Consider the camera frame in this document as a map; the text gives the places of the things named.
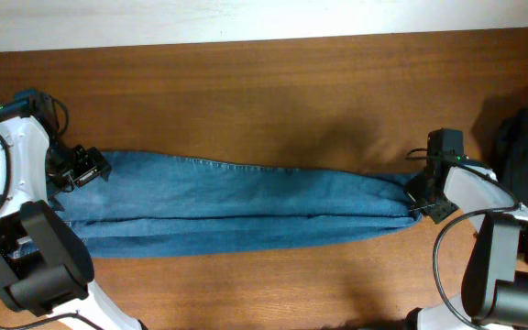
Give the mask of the blue denim jeans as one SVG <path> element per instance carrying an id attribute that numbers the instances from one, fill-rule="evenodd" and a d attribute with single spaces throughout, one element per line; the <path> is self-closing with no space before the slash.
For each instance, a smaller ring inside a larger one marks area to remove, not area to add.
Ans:
<path id="1" fill-rule="evenodd" d="M 108 151 L 112 171 L 60 196 L 95 258 L 145 259 L 309 248 L 381 237 L 421 215 L 407 173 L 263 167 Z"/>

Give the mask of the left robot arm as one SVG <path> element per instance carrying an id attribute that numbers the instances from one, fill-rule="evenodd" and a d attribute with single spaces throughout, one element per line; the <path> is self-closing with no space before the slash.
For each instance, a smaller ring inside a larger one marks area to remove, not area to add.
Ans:
<path id="1" fill-rule="evenodd" d="M 30 329 L 144 330 L 101 289 L 87 247 L 59 216 L 58 193 L 112 170 L 97 148 L 66 146 L 68 124 L 66 106 L 36 89 L 0 104 L 0 300 L 36 316 Z"/>

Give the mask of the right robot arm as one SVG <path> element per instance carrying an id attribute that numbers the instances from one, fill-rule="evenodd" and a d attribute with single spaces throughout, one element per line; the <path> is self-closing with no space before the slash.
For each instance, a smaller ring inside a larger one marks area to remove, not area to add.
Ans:
<path id="1" fill-rule="evenodd" d="M 414 210 L 444 224 L 432 252 L 442 302 L 411 311 L 406 328 L 528 329 L 528 207 L 498 182 L 492 168 L 465 154 L 459 130 L 430 132 L 426 148 L 413 149 L 406 158 L 426 163 L 405 186 Z M 445 235 L 465 220 L 477 231 L 476 243 L 461 292 L 448 297 L 439 251 Z"/>

